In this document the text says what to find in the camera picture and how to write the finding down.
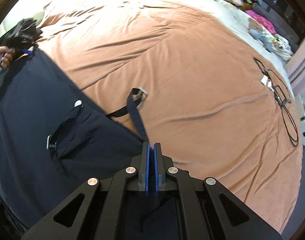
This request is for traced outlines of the person's left hand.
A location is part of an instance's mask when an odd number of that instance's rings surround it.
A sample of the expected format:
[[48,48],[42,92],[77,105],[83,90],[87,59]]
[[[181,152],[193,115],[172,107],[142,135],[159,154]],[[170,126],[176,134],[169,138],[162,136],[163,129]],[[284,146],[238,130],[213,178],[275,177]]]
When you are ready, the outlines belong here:
[[2,55],[0,66],[3,69],[6,69],[13,61],[14,54],[15,54],[14,48],[8,48],[7,46],[0,46],[0,55]]

